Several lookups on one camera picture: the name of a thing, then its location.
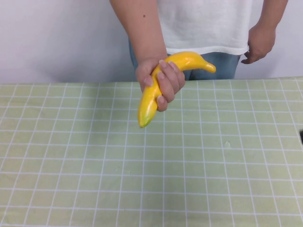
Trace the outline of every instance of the hand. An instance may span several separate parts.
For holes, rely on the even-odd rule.
[[[242,60],[243,64],[252,64],[264,58],[271,52],[276,40],[276,28],[265,27],[256,24],[249,32],[249,51],[244,55],[247,59]]]
[[[151,74],[160,63],[161,71],[157,75],[162,93],[162,96],[157,98],[159,112],[167,110],[168,103],[175,99],[175,94],[185,85],[184,73],[173,62],[166,63],[163,61],[165,58],[167,58],[167,55],[161,58],[148,58],[140,62],[136,69],[137,81],[140,83],[143,92],[146,86],[151,87],[153,85]]]

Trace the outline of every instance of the dark object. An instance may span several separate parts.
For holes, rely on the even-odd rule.
[[[303,144],[303,129],[300,130],[301,143]]]

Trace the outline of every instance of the person's left hand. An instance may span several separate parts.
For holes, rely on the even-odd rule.
[[[247,59],[244,59],[241,62],[243,64],[252,64],[264,58],[271,52],[275,45],[275,40],[276,28],[256,24],[249,32],[249,51],[244,54]]]

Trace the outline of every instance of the fingernail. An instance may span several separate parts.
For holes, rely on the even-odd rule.
[[[162,66],[162,68],[166,68],[167,67],[167,63],[164,60],[160,60],[159,63]]]
[[[152,78],[146,77],[143,82],[148,87],[152,87],[153,86],[153,79]]]
[[[177,67],[177,65],[175,63],[173,63],[172,61],[169,61],[169,65],[174,69],[175,72],[179,71],[179,68]]]
[[[159,71],[157,77],[158,79],[164,79],[164,73]]]
[[[163,104],[163,103],[165,102],[164,97],[163,97],[163,96],[158,96],[158,102],[159,102],[160,104]]]

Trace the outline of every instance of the person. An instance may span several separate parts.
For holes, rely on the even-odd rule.
[[[249,29],[253,0],[110,0],[129,38],[131,60],[141,91],[152,86],[157,75],[162,95],[158,111],[184,86],[186,80],[233,79],[240,57],[243,64],[264,58],[273,48],[276,28],[288,0],[263,0],[261,16]],[[180,51],[195,51],[216,66],[205,70],[180,71],[163,59]]]

